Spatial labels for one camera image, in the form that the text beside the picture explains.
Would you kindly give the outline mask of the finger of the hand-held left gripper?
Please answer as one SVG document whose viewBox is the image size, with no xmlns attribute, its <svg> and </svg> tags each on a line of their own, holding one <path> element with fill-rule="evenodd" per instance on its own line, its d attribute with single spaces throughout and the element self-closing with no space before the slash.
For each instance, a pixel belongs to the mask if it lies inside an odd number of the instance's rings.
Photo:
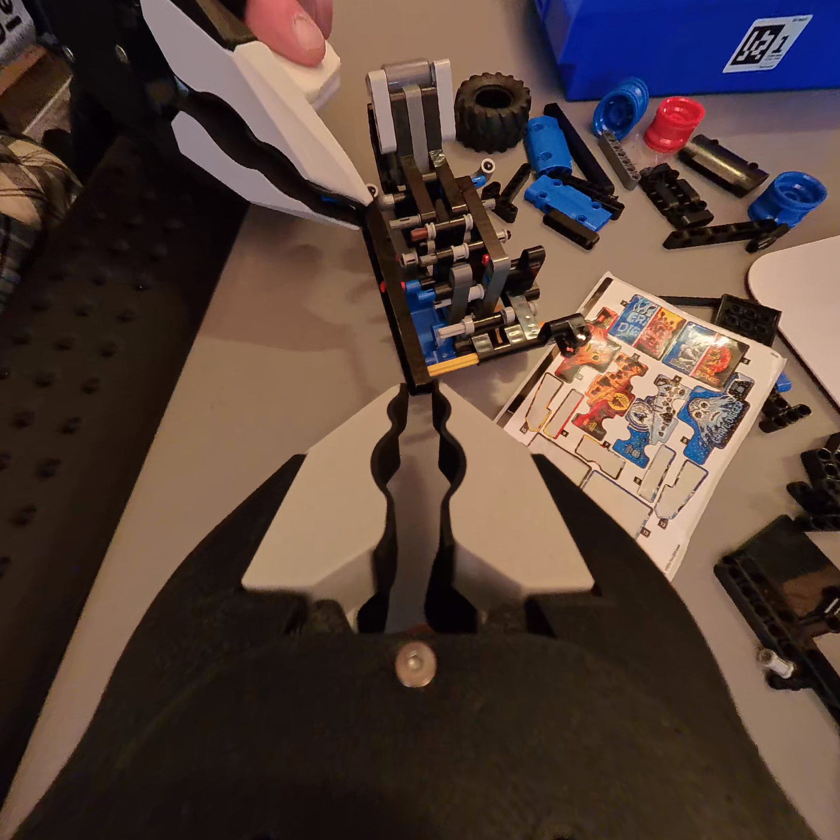
<svg viewBox="0 0 840 840">
<path fill-rule="evenodd" d="M 309 182 L 369 206 L 367 185 L 318 114 L 340 86 L 340 58 L 329 42 L 323 61 L 304 67 L 258 41 L 220 2 L 142 1 L 141 7 L 185 95 L 221 98 Z"/>
<path fill-rule="evenodd" d="M 247 202 L 345 228 L 363 227 L 364 203 L 309 182 L 214 94 L 190 91 L 183 96 L 171 129 L 186 158 Z M 345 204 L 322 203 L 324 193 L 341 196 Z"/>
</svg>

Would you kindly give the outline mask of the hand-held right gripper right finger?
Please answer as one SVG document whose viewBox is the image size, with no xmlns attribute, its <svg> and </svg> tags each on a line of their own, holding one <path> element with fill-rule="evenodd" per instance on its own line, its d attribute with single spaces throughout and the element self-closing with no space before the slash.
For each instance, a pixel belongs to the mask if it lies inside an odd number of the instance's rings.
<svg viewBox="0 0 840 840">
<path fill-rule="evenodd" d="M 432 392 L 437 465 L 449 487 L 427 586 L 435 631 L 475 631 L 535 595 L 578 595 L 592 573 L 527 447 L 450 386 Z"/>
</svg>

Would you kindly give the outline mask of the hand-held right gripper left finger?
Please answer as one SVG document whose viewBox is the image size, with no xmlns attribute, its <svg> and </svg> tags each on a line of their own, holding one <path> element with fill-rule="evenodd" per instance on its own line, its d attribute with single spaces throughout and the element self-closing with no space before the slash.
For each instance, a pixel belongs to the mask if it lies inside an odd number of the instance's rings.
<svg viewBox="0 0 840 840">
<path fill-rule="evenodd" d="M 394 385 L 310 447 L 242 577 L 246 590 L 335 602 L 354 631 L 383 629 L 397 566 L 388 483 L 408 397 Z"/>
</svg>

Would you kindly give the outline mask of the black blue toy car chassis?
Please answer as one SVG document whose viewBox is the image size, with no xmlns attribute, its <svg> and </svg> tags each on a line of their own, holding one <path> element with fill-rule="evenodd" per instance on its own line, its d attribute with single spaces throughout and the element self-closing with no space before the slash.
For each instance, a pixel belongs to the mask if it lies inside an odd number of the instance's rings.
<svg viewBox="0 0 840 840">
<path fill-rule="evenodd" d="M 436 379 L 548 345 L 570 357 L 591 337 L 580 314 L 541 322 L 542 246 L 507 252 L 509 227 L 492 211 L 495 163 L 456 176 L 455 94 L 446 59 L 384 65 L 366 78 L 382 210 L 429 374 Z"/>
</svg>

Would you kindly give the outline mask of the grey desk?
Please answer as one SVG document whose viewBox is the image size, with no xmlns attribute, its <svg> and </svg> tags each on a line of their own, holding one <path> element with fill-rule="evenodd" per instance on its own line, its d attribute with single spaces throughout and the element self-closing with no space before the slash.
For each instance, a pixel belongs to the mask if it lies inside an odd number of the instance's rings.
<svg viewBox="0 0 840 840">
<path fill-rule="evenodd" d="M 449 58 L 457 86 L 474 72 L 522 79 L 536 110 L 560 87 L 530 2 L 335 2 L 340 91 L 324 121 L 368 181 L 366 73 L 399 60 Z M 775 250 L 838 235 L 838 89 L 704 96 L 700 130 L 771 173 L 803 171 L 825 204 Z M 542 244 L 540 314 L 583 302 L 606 271 L 660 296 L 744 295 L 753 257 L 737 245 L 668 252 L 668 226 L 639 191 L 589 255 L 523 206 L 513 242 Z M 749 431 L 720 478 L 674 579 L 717 658 L 739 713 L 777 781 L 820 838 L 838 838 L 838 730 L 811 692 L 767 687 L 755 642 L 712 571 L 781 513 L 802 477 L 799 454 L 838 429 L 834 405 L 796 358 L 786 371 L 812 415 Z M 362 236 L 248 212 L 133 494 L 70 641 L 2 815 L 11 837 L 88 725 L 142 613 L 176 565 L 290 456 L 398 383 L 402 371 Z M 420 624 L 447 482 L 437 467 L 431 398 L 412 397 L 392 487 L 399 565 L 388 629 Z"/>
</svg>

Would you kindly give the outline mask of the person's left hand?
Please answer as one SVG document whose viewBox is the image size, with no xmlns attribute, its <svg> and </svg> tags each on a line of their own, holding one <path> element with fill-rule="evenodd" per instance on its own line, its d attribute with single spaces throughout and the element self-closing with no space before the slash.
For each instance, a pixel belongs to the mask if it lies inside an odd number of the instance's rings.
<svg viewBox="0 0 840 840">
<path fill-rule="evenodd" d="M 332 32 L 333 1 L 246 1 L 244 21 L 279 56 L 316 67 Z"/>
</svg>

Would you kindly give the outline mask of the colourful sticker sheet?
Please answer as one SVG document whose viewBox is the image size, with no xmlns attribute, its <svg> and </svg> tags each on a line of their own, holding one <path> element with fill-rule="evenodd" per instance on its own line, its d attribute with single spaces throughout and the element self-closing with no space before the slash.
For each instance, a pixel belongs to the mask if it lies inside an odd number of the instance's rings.
<svg viewBox="0 0 840 840">
<path fill-rule="evenodd" d="M 606 272 L 588 343 L 546 350 L 496 422 L 596 502 L 672 581 L 785 360 Z"/>
</svg>

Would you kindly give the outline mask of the black toy tire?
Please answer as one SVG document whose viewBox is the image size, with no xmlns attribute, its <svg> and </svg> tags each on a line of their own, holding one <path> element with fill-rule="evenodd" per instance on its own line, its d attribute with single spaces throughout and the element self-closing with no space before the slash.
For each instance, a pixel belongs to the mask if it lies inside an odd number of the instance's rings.
<svg viewBox="0 0 840 840">
<path fill-rule="evenodd" d="M 509 150 L 522 139 L 531 108 L 531 93 L 513 76 L 473 75 L 455 94 L 455 136 L 465 147 L 489 154 Z"/>
</svg>

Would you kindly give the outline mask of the short black beam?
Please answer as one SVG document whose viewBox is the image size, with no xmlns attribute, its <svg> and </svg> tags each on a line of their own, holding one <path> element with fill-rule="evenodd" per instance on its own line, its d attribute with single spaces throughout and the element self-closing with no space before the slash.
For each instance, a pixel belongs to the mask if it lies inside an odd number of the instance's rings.
<svg viewBox="0 0 840 840">
<path fill-rule="evenodd" d="M 542 223 L 587 251 L 591 251 L 600 241 L 600 235 L 597 232 L 557 209 L 551 209 L 545 213 Z"/>
<path fill-rule="evenodd" d="M 495 200 L 495 204 L 491 209 L 507 224 L 513 224 L 516 221 L 518 207 L 515 205 L 515 199 L 529 182 L 531 173 L 530 163 L 525 162 L 519 166 L 504 188 L 492 191 L 491 197 Z"/>
</svg>

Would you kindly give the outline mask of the blue curved panel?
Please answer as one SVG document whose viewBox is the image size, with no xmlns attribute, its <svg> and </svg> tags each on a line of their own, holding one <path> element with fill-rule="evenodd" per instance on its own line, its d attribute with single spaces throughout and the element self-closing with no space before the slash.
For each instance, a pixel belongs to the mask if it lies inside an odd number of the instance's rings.
<svg viewBox="0 0 840 840">
<path fill-rule="evenodd" d="M 530 119 L 524 146 L 535 176 L 551 173 L 571 174 L 572 155 L 557 119 L 551 115 Z"/>
<path fill-rule="evenodd" d="M 548 174 L 542 174 L 527 187 L 524 199 L 543 214 L 557 211 L 596 233 L 613 219 L 612 212 L 602 203 Z"/>
</svg>

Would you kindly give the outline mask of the small black connector piece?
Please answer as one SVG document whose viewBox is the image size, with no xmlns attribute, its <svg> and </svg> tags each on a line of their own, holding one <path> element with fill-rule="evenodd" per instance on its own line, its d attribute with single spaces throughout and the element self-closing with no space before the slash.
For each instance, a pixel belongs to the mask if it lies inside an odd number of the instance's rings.
<svg viewBox="0 0 840 840">
<path fill-rule="evenodd" d="M 762 418 L 759 420 L 759 430 L 765 434 L 781 431 L 812 414 L 812 409 L 806 404 L 791 404 L 786 396 L 792 388 L 790 378 L 786 373 L 780 373 L 772 391 L 762 406 Z"/>
</svg>

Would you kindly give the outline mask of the long thin black beam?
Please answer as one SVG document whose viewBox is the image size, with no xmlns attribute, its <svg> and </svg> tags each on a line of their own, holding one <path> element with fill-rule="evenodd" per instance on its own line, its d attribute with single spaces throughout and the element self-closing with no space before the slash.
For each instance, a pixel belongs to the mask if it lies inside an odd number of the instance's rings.
<svg viewBox="0 0 840 840">
<path fill-rule="evenodd" d="M 560 105 L 550 102 L 543 107 L 543 114 L 556 120 L 570 150 L 573 162 L 582 173 L 583 179 L 600 193 L 614 196 L 615 186 L 594 157 L 587 143 L 565 115 Z"/>
</svg>

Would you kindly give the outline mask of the black studded plate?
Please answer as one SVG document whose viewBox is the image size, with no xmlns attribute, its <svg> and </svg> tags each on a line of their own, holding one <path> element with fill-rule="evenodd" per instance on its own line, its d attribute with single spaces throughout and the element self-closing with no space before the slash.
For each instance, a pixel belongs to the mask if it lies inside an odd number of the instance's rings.
<svg viewBox="0 0 840 840">
<path fill-rule="evenodd" d="M 711 323 L 747 341 L 772 347 L 781 317 L 780 310 L 765 307 L 752 299 L 725 294 L 719 300 Z"/>
</svg>

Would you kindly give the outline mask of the blue toy wheel hub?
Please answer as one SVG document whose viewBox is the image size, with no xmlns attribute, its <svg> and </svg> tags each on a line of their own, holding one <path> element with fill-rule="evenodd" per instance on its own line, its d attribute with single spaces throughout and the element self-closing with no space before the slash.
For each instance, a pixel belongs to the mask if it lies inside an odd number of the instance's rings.
<svg viewBox="0 0 840 840">
<path fill-rule="evenodd" d="M 649 89 L 639 77 L 629 77 L 597 103 L 592 118 L 592 131 L 600 138 L 610 132 L 616 140 L 625 140 L 648 110 Z"/>
<path fill-rule="evenodd" d="M 814 176 L 786 171 L 777 175 L 749 205 L 748 217 L 755 222 L 773 220 L 793 228 L 819 207 L 827 195 L 824 184 Z"/>
</svg>

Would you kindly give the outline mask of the grey holed beam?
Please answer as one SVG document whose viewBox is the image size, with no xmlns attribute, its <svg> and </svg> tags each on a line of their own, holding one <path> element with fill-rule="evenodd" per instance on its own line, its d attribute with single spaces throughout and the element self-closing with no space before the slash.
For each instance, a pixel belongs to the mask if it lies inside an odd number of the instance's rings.
<svg viewBox="0 0 840 840">
<path fill-rule="evenodd" d="M 641 173 L 614 132 L 603 129 L 598 136 L 598 146 L 623 188 L 629 192 L 637 188 L 641 181 Z"/>
</svg>

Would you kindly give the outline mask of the blue storage bin with tag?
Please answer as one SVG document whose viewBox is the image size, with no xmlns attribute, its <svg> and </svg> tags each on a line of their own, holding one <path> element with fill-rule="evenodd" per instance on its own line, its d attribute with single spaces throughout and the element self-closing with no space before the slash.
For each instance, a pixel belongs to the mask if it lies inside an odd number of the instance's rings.
<svg viewBox="0 0 840 840">
<path fill-rule="evenodd" d="M 838 1 L 536 1 L 565 97 L 838 88 Z"/>
</svg>

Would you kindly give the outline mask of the black angled beam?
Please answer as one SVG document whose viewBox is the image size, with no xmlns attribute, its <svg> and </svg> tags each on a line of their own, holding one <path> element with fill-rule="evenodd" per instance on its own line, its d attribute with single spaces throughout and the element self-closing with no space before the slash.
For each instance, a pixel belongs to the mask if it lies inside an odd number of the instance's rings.
<svg viewBox="0 0 840 840">
<path fill-rule="evenodd" d="M 676 230 L 664 241 L 666 250 L 698 248 L 713 245 L 744 243 L 747 253 L 754 255 L 769 249 L 790 230 L 788 224 L 772 218 L 736 224 Z"/>
</svg>

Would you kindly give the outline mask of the chunky black holed brick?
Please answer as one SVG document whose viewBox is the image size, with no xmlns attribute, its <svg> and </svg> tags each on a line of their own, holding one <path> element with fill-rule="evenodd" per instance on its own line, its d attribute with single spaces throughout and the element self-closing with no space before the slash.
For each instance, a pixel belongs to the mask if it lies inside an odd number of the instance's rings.
<svg viewBox="0 0 840 840">
<path fill-rule="evenodd" d="M 713 222 L 714 216 L 707 203 L 669 164 L 644 168 L 638 184 L 675 230 L 707 227 Z"/>
</svg>

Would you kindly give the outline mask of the white book stand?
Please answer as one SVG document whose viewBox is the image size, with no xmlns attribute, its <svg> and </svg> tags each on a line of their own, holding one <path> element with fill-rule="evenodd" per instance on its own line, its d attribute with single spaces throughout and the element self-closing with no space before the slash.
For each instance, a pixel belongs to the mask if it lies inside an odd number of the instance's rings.
<svg viewBox="0 0 840 840">
<path fill-rule="evenodd" d="M 759 257 L 747 289 L 756 302 L 781 312 L 783 341 L 839 406 L 839 237 Z"/>
</svg>

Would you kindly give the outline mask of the red toy wheel hub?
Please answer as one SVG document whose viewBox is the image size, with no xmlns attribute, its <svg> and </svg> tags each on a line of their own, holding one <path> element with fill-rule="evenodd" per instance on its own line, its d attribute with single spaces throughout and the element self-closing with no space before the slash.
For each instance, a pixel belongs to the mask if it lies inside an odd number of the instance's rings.
<svg viewBox="0 0 840 840">
<path fill-rule="evenodd" d="M 661 154 L 682 150 L 706 116 L 704 106 L 686 97 L 669 97 L 658 106 L 644 133 L 646 146 Z"/>
</svg>

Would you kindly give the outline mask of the black curved panel piece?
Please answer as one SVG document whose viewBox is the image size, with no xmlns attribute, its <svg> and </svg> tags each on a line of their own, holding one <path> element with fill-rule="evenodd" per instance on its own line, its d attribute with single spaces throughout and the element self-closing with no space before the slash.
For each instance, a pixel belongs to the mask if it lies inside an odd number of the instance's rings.
<svg viewBox="0 0 840 840">
<path fill-rule="evenodd" d="M 679 150 L 677 157 L 690 169 L 736 197 L 752 193 L 769 178 L 769 173 L 725 147 L 717 139 L 696 134 Z"/>
</svg>

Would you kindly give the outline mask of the large black frame assembly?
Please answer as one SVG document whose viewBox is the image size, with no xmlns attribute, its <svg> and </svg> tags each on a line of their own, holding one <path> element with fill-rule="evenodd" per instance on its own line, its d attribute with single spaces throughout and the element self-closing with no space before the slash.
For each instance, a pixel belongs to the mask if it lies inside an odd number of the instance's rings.
<svg viewBox="0 0 840 840">
<path fill-rule="evenodd" d="M 818 647 L 818 638 L 838 635 L 838 568 L 789 516 L 779 516 L 724 556 L 715 575 L 756 636 L 790 660 L 796 671 L 781 679 L 764 671 L 775 690 L 810 690 L 835 718 L 838 670 Z"/>
</svg>

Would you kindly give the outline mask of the black holed frame pieces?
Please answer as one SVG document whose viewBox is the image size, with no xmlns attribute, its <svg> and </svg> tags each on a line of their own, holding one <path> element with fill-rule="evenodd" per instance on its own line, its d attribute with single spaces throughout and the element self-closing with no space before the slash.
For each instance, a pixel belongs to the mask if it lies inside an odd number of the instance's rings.
<svg viewBox="0 0 840 840">
<path fill-rule="evenodd" d="M 801 509 L 795 523 L 804 532 L 839 532 L 839 433 L 802 452 L 800 460 L 807 481 L 786 486 Z"/>
</svg>

